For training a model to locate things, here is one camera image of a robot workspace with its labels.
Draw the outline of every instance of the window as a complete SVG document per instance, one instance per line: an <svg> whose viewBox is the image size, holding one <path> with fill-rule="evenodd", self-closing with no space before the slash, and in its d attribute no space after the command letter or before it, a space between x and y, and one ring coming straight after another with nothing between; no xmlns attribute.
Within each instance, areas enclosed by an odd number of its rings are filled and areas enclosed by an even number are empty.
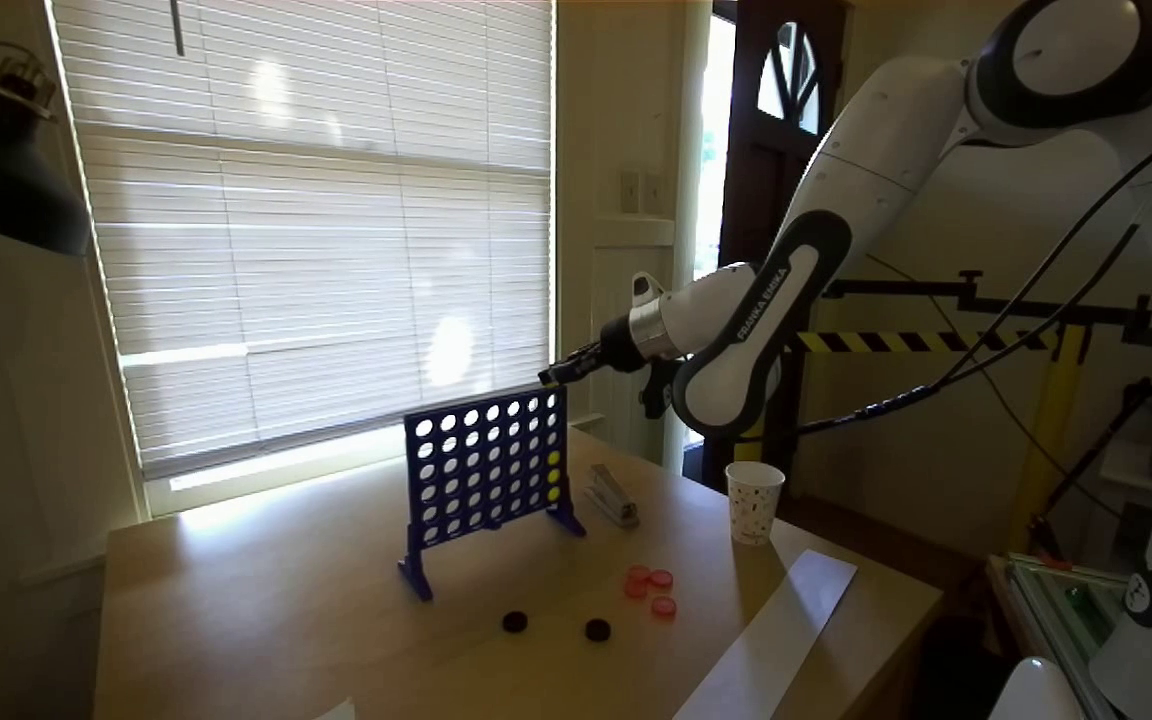
<svg viewBox="0 0 1152 720"><path fill-rule="evenodd" d="M524 384L547 0L53 0L148 479Z"/></svg>

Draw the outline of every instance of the wooden table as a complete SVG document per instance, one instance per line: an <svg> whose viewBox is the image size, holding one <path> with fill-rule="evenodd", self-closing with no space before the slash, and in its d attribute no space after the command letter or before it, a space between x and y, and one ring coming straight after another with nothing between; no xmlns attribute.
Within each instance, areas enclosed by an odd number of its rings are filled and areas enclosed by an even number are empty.
<svg viewBox="0 0 1152 720"><path fill-rule="evenodd" d="M586 505L592 464L637 499L637 534ZM318 720L344 700L356 717L674 717L786 563L730 539L723 496L586 432L568 472L586 539L530 516L434 549L434 603L396 573L401 464L116 534L95 717ZM942 591L790 525L778 534L858 563L778 717L892 717ZM674 625L622 591L631 563L676 577ZM519 636L502 633L513 609L532 620ZM596 616L614 625L609 644L586 641Z"/></svg>

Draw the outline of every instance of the white cup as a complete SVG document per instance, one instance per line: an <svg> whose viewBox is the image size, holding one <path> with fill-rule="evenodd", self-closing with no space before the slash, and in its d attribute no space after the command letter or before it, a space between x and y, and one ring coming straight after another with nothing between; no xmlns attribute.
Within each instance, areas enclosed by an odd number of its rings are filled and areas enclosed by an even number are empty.
<svg viewBox="0 0 1152 720"><path fill-rule="evenodd" d="M734 539L767 545L786 472L762 459L734 459L723 475L730 475Z"/></svg>

